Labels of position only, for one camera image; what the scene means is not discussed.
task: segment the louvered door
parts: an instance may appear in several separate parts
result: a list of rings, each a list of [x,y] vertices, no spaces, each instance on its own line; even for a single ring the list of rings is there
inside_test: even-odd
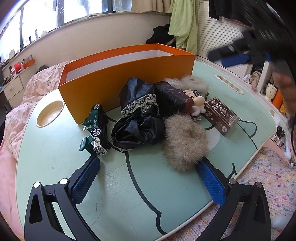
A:
[[[207,53],[215,48],[232,44],[242,37],[241,32],[248,27],[239,21],[220,20],[209,17],[209,0],[199,0],[199,16],[197,29],[197,55],[207,58]],[[243,78],[247,65],[237,65],[227,68],[240,78]]]

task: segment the toy car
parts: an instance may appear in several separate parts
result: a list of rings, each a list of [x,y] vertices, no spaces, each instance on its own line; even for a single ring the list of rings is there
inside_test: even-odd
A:
[[[91,154],[106,155],[109,149],[107,137],[108,119],[103,111],[102,106],[95,104],[89,116],[83,122],[83,130],[88,130],[89,137],[85,137],[80,144],[80,151],[86,149]]]

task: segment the window sill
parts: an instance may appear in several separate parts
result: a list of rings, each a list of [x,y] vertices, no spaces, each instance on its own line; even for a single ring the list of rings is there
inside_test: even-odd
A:
[[[152,14],[152,15],[162,15],[162,16],[168,16],[167,14],[163,14],[163,13],[158,13],[158,12],[145,12],[145,13],[134,13],[134,12],[115,12],[115,13],[106,13],[106,14],[100,14],[100,15],[95,15],[95,16],[89,16],[89,17],[84,17],[84,18],[81,18],[79,20],[76,20],[72,23],[68,23],[68,24],[65,24],[61,27],[58,27],[54,30],[52,30],[51,32],[49,32],[48,34],[44,35],[43,37],[39,38],[38,40],[35,40],[34,42],[32,42],[30,45],[28,45],[26,48],[24,48],[22,51],[20,51],[16,56],[14,56],[9,62],[8,64],[2,69],[2,72],[8,68],[10,66],[10,63],[13,62],[21,52],[29,49],[30,47],[32,47],[35,43],[38,43],[39,41],[41,41],[42,39],[46,38],[47,36],[51,35],[52,33],[56,33],[57,31],[61,30],[61,29],[64,29],[64,28],[67,28],[69,26],[72,26],[74,24],[77,24],[77,23],[80,23],[80,22],[83,22],[83,21],[87,21],[87,20],[90,20],[90,19],[95,19],[95,18],[102,18],[102,17],[107,17],[107,16],[114,16],[114,15],[124,15],[124,14]]]

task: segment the silver wheel rim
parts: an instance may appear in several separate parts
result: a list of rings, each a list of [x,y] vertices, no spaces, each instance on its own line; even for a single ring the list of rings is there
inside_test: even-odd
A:
[[[101,133],[100,128],[94,129],[92,132],[92,136],[97,137],[100,133]]]
[[[99,109],[100,107],[101,107],[100,104],[96,104],[96,105],[94,106],[94,109],[97,110],[97,109]]]

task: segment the beige wall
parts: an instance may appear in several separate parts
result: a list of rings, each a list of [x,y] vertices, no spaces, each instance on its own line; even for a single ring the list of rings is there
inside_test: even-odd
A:
[[[63,26],[34,42],[3,69],[9,75],[13,66],[32,54],[36,66],[52,66],[97,52],[145,44],[153,28],[169,23],[169,17],[157,14],[109,14]]]

